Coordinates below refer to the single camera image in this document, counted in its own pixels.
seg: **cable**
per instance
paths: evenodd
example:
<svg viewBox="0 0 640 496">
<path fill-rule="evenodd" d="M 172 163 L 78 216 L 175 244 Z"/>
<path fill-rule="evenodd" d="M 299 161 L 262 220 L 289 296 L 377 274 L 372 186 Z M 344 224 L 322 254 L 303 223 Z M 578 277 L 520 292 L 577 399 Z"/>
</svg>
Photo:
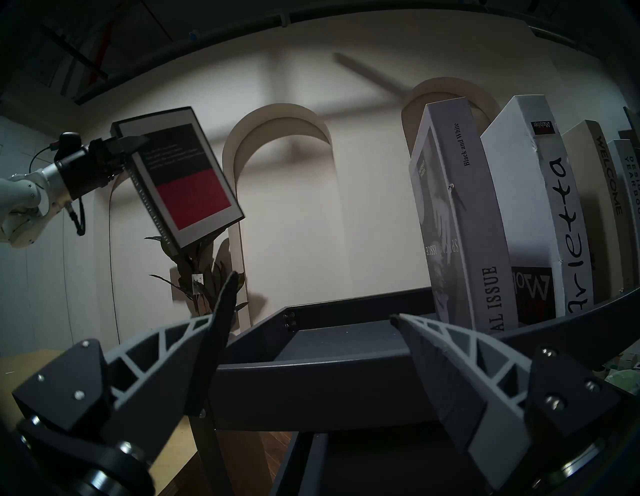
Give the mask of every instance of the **cable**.
<svg viewBox="0 0 640 496">
<path fill-rule="evenodd" d="M 84 236 L 86 223 L 84 222 L 84 205 L 82 203 L 82 197 L 78 198 L 78 201 L 80 202 L 80 222 L 78 222 L 78 216 L 76 215 L 74 208 L 71 206 L 71 203 L 67 204 L 66 208 L 67 212 L 69 213 L 69 217 L 76 226 L 76 233 L 78 234 L 78 236 Z"/>
<path fill-rule="evenodd" d="M 44 150 L 50 150 L 50 149 L 51 149 L 51 145 L 47 145 L 45 148 L 43 148 L 33 156 L 33 158 L 31 159 L 31 163 L 29 164 L 29 174 L 31 173 L 31 166 L 33 165 L 33 161 L 36 159 L 36 157 L 40 155 Z"/>
</svg>

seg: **potted plant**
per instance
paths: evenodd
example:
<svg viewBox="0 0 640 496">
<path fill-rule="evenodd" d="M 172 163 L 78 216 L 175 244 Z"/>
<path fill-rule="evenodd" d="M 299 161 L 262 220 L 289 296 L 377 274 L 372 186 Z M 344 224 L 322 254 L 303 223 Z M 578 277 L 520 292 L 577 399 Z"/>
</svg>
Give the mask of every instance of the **potted plant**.
<svg viewBox="0 0 640 496">
<path fill-rule="evenodd" d="M 224 229 L 214 231 L 201 240 L 191 243 L 181 249 L 178 255 L 171 254 L 169 247 L 161 236 L 148 236 L 145 238 L 159 241 L 164 254 L 177 265 L 178 284 L 176 285 L 157 274 L 149 275 L 170 284 L 183 293 L 188 300 L 193 302 L 195 312 L 199 316 L 210 314 L 213 311 L 222 286 L 231 273 L 231 267 L 227 267 L 222 260 L 224 257 L 216 257 L 216 260 L 219 259 L 218 262 L 212 257 L 213 242 L 223 231 Z M 202 274 L 202 283 L 193 281 L 193 276 L 199 274 Z M 240 291 L 240 288 L 244 285 L 244 273 L 238 275 L 237 290 Z M 246 305 L 247 302 L 237 305 L 236 312 Z"/>
</svg>

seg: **white book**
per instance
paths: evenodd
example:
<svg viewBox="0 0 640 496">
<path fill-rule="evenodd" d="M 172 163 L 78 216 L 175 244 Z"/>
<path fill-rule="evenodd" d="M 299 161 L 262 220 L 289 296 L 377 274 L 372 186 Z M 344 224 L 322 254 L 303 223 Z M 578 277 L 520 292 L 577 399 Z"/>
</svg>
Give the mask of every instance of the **white book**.
<svg viewBox="0 0 640 496">
<path fill-rule="evenodd" d="M 500 209 L 466 98 L 426 105 L 409 171 L 438 318 L 486 333 L 517 328 Z"/>
<path fill-rule="evenodd" d="M 627 209 L 630 225 L 634 285 L 638 285 L 640 282 L 640 166 L 637 161 L 637 150 L 629 140 L 611 140 L 609 150 L 621 190 L 625 192 L 626 202 L 623 202 L 623 205 Z"/>
<path fill-rule="evenodd" d="M 513 97 L 482 135 L 511 263 L 551 268 L 556 317 L 593 306 L 587 230 L 543 95 Z"/>
<path fill-rule="evenodd" d="M 593 299 L 618 296 L 634 285 L 629 219 L 623 185 L 600 124 L 583 120 L 562 135 L 589 236 Z"/>
</svg>

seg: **book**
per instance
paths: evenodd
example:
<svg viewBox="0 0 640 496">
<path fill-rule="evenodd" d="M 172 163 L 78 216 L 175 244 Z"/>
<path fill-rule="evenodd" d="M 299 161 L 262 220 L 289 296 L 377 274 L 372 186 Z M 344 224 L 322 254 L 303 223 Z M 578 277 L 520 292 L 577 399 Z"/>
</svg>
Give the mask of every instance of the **book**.
<svg viewBox="0 0 640 496">
<path fill-rule="evenodd" d="M 556 316 L 593 306 L 587 231 L 543 95 L 514 96 L 482 135 L 514 267 L 551 270 Z"/>
<path fill-rule="evenodd" d="M 634 285 L 623 186 L 600 125 L 583 120 L 562 135 L 589 236 L 594 303 Z"/>
<path fill-rule="evenodd" d="M 638 139 L 638 135 L 633 129 L 625 129 L 624 131 L 618 131 L 618 136 L 620 137 L 621 140 L 630 140 L 631 144 L 636 150 L 640 149 L 640 140 Z"/>
<path fill-rule="evenodd" d="M 438 318 L 486 333 L 517 328 L 500 210 L 466 98 L 425 106 L 409 171 Z"/>
<path fill-rule="evenodd" d="M 633 112 L 629 107 L 622 108 L 625 111 L 625 115 L 627 116 L 629 124 L 631 125 L 631 131 L 636 136 L 636 139 L 632 140 L 632 142 L 634 143 L 634 146 L 637 147 L 636 143 L 640 141 L 640 116 L 638 116 L 637 113 Z"/>
<path fill-rule="evenodd" d="M 518 320 L 530 325 L 556 318 L 554 277 L 550 267 L 512 267 Z"/>
<path fill-rule="evenodd" d="M 125 168 L 174 255 L 244 218 L 191 107 L 114 122 L 111 135 L 148 138 Z"/>
<path fill-rule="evenodd" d="M 620 188 L 625 192 L 622 202 L 627 211 L 630 226 L 634 285 L 638 285 L 640 284 L 640 165 L 638 165 L 638 154 L 630 140 L 611 140 L 609 150 Z"/>
</svg>

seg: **ceiling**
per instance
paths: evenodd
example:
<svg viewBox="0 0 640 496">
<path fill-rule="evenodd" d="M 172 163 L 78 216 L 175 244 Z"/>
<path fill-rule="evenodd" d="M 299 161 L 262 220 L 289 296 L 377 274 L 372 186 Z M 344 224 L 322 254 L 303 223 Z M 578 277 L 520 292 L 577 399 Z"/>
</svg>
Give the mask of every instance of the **ceiling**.
<svg viewBox="0 0 640 496">
<path fill-rule="evenodd" d="M 449 8 L 517 17 L 538 36 L 605 58 L 640 40 L 632 4 L 636 2 L 0 0 L 0 67 L 21 69 L 82 103 L 171 59 L 230 38 L 329 15 L 399 8 Z M 635 45 L 631 48 L 640 57 Z M 631 73 L 637 71 L 636 64 L 628 65 Z M 12 72 L 0 74 L 0 89 Z"/>
</svg>

